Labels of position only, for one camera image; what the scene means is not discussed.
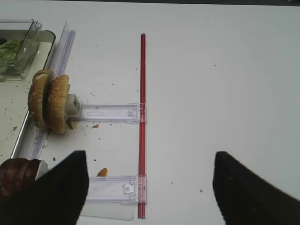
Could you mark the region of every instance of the white table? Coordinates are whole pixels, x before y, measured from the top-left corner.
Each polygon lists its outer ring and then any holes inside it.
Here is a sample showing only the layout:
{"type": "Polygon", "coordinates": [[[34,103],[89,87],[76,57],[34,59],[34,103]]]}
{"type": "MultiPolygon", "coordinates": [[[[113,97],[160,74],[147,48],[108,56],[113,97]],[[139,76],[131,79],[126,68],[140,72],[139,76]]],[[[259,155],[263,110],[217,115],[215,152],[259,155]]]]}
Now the white table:
{"type": "Polygon", "coordinates": [[[300,199],[300,8],[35,1],[2,3],[0,14],[57,36],[68,20],[76,76],[99,66],[130,74],[147,35],[148,218],[78,224],[223,225],[212,190],[220,150],[300,199]],[[88,52],[96,45],[119,57],[101,61],[88,52]]]}

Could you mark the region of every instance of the red rod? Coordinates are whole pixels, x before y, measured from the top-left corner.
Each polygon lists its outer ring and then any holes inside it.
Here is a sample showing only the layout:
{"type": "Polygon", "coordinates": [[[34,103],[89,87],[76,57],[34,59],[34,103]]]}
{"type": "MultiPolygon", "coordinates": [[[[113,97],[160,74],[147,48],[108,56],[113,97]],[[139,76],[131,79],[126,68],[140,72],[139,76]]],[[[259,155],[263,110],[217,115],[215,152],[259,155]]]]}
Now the red rod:
{"type": "MultiPolygon", "coordinates": [[[[145,118],[146,103],[146,35],[141,34],[141,117],[145,118]]],[[[140,121],[139,175],[146,175],[146,122],[140,121]]],[[[138,204],[138,218],[146,218],[146,204],[138,204]]]]}

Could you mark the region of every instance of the plastic container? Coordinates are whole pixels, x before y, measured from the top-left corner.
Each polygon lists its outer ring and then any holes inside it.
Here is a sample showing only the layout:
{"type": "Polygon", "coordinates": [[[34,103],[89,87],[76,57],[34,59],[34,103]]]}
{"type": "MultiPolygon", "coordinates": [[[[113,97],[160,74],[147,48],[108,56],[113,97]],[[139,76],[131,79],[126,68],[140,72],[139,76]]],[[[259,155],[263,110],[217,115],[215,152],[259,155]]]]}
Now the plastic container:
{"type": "Polygon", "coordinates": [[[0,19],[0,81],[21,81],[38,49],[42,25],[32,19],[0,19]]]}

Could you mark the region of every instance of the brown object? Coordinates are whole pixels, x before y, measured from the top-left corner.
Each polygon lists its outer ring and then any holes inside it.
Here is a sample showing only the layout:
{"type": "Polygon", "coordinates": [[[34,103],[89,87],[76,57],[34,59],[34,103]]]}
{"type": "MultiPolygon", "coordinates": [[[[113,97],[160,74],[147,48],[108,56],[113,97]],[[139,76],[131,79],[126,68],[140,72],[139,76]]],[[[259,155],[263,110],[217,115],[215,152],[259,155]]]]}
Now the brown object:
{"type": "Polygon", "coordinates": [[[49,124],[49,128],[57,134],[63,134],[66,131],[67,118],[65,103],[68,97],[68,89],[68,75],[56,77],[49,89],[46,120],[49,124]]]}
{"type": "Polygon", "coordinates": [[[9,197],[36,179],[40,160],[8,159],[0,165],[0,198],[9,197]]]}
{"type": "Polygon", "coordinates": [[[70,130],[73,130],[72,121],[68,121],[67,126],[69,127],[70,130]]]}
{"type": "Polygon", "coordinates": [[[32,78],[27,104],[29,114],[39,129],[45,124],[45,103],[53,78],[54,72],[51,70],[39,70],[32,78]]]}
{"type": "Polygon", "coordinates": [[[98,174],[97,177],[106,177],[107,175],[107,169],[103,168],[98,174]]]}

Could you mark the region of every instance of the food crumb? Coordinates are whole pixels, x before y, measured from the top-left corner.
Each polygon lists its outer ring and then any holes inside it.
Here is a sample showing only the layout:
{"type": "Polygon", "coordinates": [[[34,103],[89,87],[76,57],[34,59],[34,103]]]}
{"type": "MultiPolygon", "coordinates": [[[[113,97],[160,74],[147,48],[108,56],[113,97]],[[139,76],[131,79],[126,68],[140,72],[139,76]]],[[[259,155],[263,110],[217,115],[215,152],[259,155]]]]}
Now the food crumb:
{"type": "Polygon", "coordinates": [[[70,128],[70,130],[73,130],[73,126],[72,126],[72,122],[71,121],[67,122],[67,126],[70,128]]]}
{"type": "Polygon", "coordinates": [[[103,168],[100,170],[100,172],[97,174],[97,177],[106,177],[107,175],[107,168],[103,168]]]}

